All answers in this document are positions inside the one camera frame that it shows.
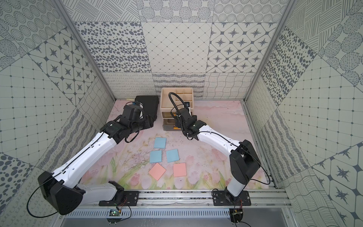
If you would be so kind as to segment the grey transparent drawer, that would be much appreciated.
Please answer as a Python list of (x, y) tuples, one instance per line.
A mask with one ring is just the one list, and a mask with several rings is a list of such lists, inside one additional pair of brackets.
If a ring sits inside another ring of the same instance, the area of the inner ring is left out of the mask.
[(163, 119), (173, 119), (170, 115), (171, 112), (162, 112)]

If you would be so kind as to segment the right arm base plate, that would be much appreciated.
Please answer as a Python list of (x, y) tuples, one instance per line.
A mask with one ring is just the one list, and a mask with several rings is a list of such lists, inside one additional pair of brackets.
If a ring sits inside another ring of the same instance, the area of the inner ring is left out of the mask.
[(211, 196), (214, 206), (251, 206), (250, 195), (247, 191), (242, 191), (234, 197), (227, 189), (224, 191), (214, 189), (211, 191)]

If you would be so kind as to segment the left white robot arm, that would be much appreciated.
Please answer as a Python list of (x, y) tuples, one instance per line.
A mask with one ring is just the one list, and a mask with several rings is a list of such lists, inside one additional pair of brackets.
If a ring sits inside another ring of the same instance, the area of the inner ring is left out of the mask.
[(38, 177), (43, 197), (66, 215), (79, 205), (92, 202), (121, 205), (124, 188), (115, 181), (96, 186), (80, 184), (83, 175), (109, 150), (130, 134), (152, 128), (154, 119), (147, 115), (137, 122), (126, 122), (121, 117), (106, 123), (100, 132), (79, 153), (53, 172), (43, 172)]

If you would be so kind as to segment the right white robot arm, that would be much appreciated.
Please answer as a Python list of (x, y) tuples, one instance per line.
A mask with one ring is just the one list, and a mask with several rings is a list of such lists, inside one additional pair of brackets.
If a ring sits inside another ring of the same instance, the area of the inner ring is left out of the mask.
[(232, 180), (225, 189), (226, 198), (236, 200), (260, 169), (260, 160), (248, 140), (242, 142), (225, 137), (213, 130), (205, 122), (191, 115), (187, 107), (177, 109), (172, 116), (181, 128), (183, 135), (212, 146), (229, 158)]

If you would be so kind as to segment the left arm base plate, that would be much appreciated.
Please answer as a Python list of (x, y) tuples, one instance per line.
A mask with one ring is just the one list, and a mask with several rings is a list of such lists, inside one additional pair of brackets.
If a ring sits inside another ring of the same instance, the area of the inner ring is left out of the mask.
[(100, 201), (98, 205), (101, 207), (119, 205), (137, 206), (139, 194), (139, 191), (119, 191), (110, 201)]

